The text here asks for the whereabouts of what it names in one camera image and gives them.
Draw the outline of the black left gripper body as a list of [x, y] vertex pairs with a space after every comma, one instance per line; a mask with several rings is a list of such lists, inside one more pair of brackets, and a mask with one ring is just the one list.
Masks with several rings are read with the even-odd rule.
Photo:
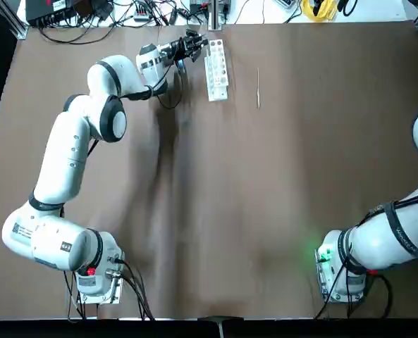
[[188, 51], [186, 47], [186, 42], [183, 37], [180, 37], [177, 40], [174, 40], [170, 43], [171, 48], [171, 58], [187, 58]]

